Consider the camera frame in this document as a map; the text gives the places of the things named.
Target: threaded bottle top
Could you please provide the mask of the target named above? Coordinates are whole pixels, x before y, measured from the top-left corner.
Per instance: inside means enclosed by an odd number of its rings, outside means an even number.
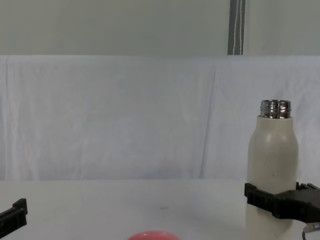
[[[289,119],[291,102],[287,100],[263,100],[260,107],[260,117],[268,119]]]

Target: water bottle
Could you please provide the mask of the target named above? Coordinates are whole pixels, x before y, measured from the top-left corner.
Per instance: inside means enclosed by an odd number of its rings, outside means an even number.
[[[297,182],[298,142],[291,117],[291,102],[263,100],[248,148],[247,182],[278,194],[294,190]],[[247,204],[246,240],[292,240],[290,219]]]

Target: white cloth backdrop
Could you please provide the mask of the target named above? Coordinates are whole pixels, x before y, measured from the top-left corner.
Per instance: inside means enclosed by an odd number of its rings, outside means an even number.
[[[1,59],[8,180],[198,178],[210,58]]]
[[[0,57],[0,179],[245,179],[260,101],[320,171],[320,57]]]

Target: red ball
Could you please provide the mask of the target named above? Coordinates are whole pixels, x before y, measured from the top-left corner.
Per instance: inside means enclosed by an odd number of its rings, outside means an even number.
[[[177,236],[165,231],[145,231],[133,235],[128,240],[180,240]]]

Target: table surface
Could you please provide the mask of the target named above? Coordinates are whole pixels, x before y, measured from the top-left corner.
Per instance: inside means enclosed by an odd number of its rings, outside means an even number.
[[[207,179],[3,181],[1,211],[20,198],[28,206],[27,226],[4,239],[127,240],[161,230],[182,240],[243,240],[243,189],[244,181]],[[294,224],[300,240],[304,224]]]

